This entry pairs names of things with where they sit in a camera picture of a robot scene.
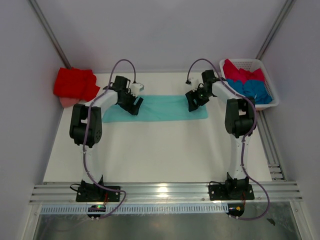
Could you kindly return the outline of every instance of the teal cloth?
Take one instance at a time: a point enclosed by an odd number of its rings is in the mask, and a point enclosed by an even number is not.
[[[206,106],[188,111],[188,101],[185,95],[143,95],[139,114],[133,116],[119,105],[113,105],[103,115],[103,123],[113,122],[163,122],[206,119]]]
[[[255,104],[268,104],[272,101],[272,97],[266,90],[265,83],[259,80],[248,80],[243,84],[240,80],[226,80],[230,87],[236,90],[239,94],[246,97],[253,97]]]

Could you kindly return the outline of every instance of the glass panel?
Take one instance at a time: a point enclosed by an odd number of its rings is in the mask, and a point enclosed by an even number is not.
[[[258,216],[266,203],[247,203],[243,217]],[[90,221],[87,215],[41,215],[34,240],[300,240],[289,202],[273,202],[259,220],[224,213],[113,215]]]

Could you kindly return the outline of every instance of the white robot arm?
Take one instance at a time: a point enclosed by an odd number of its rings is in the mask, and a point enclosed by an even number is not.
[[[138,97],[139,92],[143,91],[144,86],[141,83],[132,83],[123,76],[116,76],[114,83],[109,90],[94,102],[94,106],[90,111],[90,122],[88,128],[88,136],[85,144],[85,162],[90,176],[99,183],[104,184],[102,166],[98,156],[99,141],[102,137],[102,117],[103,113],[111,106],[118,104],[125,111],[132,115],[138,115],[139,108],[143,102],[143,98]],[[86,104],[76,104],[73,106],[70,137],[74,143],[80,146],[80,159],[83,159],[83,143],[87,127],[87,116],[89,106],[92,101]],[[88,177],[87,172],[83,171],[82,181],[78,188],[76,197],[77,202],[99,202],[103,201],[106,192],[97,187]]]
[[[204,71],[202,80],[203,83],[193,79],[188,79],[186,82],[192,88],[185,94],[189,112],[205,105],[209,102],[210,97],[218,97],[226,104],[224,125],[231,139],[230,167],[223,187],[224,190],[221,191],[221,187],[216,187],[216,185],[209,186],[210,199],[239,200],[243,197],[243,194],[246,195],[247,200],[254,199],[252,186],[249,184],[249,178],[243,169],[243,167],[247,166],[248,145],[251,138],[250,135],[245,138],[245,147],[243,148],[243,136],[254,125],[254,109],[247,100],[232,94],[225,87],[228,83],[222,83],[216,78],[213,70]],[[248,100],[255,104],[255,100],[252,97],[248,97]]]
[[[232,94],[220,81],[217,81],[212,84],[212,94],[214,96],[217,96],[220,100],[223,101],[223,103],[227,104],[228,100],[234,99],[240,99],[242,98],[235,96]],[[243,164],[244,166],[247,166],[247,160],[248,160],[248,145],[250,142],[251,136],[247,136],[245,138],[245,145],[244,153],[243,153]],[[238,136],[238,138],[234,134],[230,134],[230,140],[231,140],[231,159],[230,159],[230,167],[229,167],[229,175],[233,179],[245,179],[246,175],[242,168],[241,163],[241,154],[242,154],[242,137]]]

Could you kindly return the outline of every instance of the pink cloth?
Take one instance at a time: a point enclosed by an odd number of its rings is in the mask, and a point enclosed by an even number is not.
[[[71,107],[80,101],[80,99],[78,98],[70,98],[70,97],[59,97],[59,99],[62,107],[64,108]]]

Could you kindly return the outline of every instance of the white plastic basket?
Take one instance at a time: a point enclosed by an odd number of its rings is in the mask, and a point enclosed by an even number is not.
[[[257,69],[261,69],[264,75],[264,85],[268,94],[271,96],[272,101],[268,104],[257,104],[255,105],[256,110],[261,111],[269,107],[275,107],[279,104],[279,97],[276,93],[275,87],[271,82],[271,79],[267,73],[267,70],[262,63],[262,61],[258,59],[229,59],[237,69],[244,69],[246,71],[253,72]],[[226,78],[223,66],[225,64],[225,60],[220,61],[220,70],[222,77]]]

